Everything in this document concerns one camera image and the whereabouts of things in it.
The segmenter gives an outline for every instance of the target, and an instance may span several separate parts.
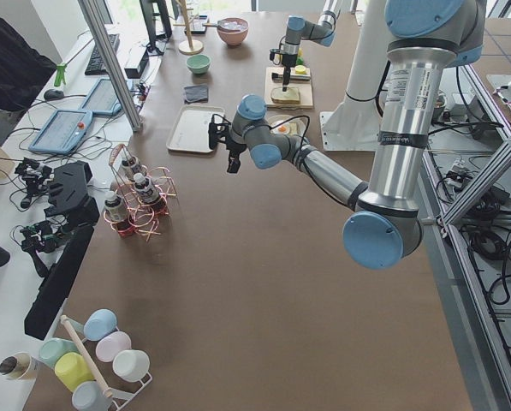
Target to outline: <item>wooden stick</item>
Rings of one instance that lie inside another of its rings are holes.
[[[84,361],[87,364],[87,367],[90,369],[90,371],[93,374],[93,377],[95,377],[95,380],[97,381],[99,388],[103,392],[103,395],[107,398],[112,397],[112,390],[107,384],[107,382],[103,378],[103,374],[98,369],[98,366],[95,365],[95,362],[93,362],[92,357],[87,352],[86,347],[84,347],[84,344],[80,340],[80,337],[78,337],[78,334],[76,333],[76,330],[74,329],[73,325],[70,322],[70,319],[66,315],[61,316],[61,324],[63,327],[65,327],[65,330],[67,330],[67,333],[70,335],[70,338],[73,340],[74,345],[78,349],[80,355],[84,358]]]
[[[183,10],[183,20],[185,21],[185,28],[187,29],[188,46],[193,49],[193,34],[190,33],[190,20],[188,19],[187,0],[181,0],[181,8]]]

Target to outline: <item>yellow mug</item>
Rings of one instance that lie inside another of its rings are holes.
[[[56,363],[54,373],[71,392],[80,384],[95,379],[86,361],[78,353],[66,353],[62,356]]]

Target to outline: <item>green bowl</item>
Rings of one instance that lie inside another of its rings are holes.
[[[210,67],[210,58],[204,54],[190,56],[187,59],[187,67],[194,74],[203,74]]]

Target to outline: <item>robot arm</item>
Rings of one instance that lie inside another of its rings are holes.
[[[246,146],[258,168],[287,160],[356,211],[344,225],[344,247],[372,269],[396,264],[422,240],[413,195],[442,72],[477,60],[483,41],[485,0],[425,2],[424,9],[419,4],[389,0],[386,5],[395,39],[388,48],[390,86],[368,183],[304,138],[273,134],[258,96],[242,99],[231,124],[229,139]]]
[[[282,89],[288,88],[291,68],[297,65],[300,41],[311,40],[315,43],[329,47],[335,37],[335,25],[341,11],[342,0],[327,0],[320,15],[318,23],[306,21],[297,15],[288,18],[288,27],[283,43],[279,49],[270,50],[270,59],[274,60],[276,54],[282,57],[283,82]]]

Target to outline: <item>monitor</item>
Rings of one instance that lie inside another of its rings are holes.
[[[146,31],[149,36],[149,44],[147,49],[149,52],[162,54],[162,51],[157,48],[157,39],[169,39],[171,37],[171,23],[169,22],[168,7],[165,0],[140,0],[141,11],[143,12],[143,19],[145,20]],[[157,33],[156,20],[160,18],[162,22],[163,31]]]

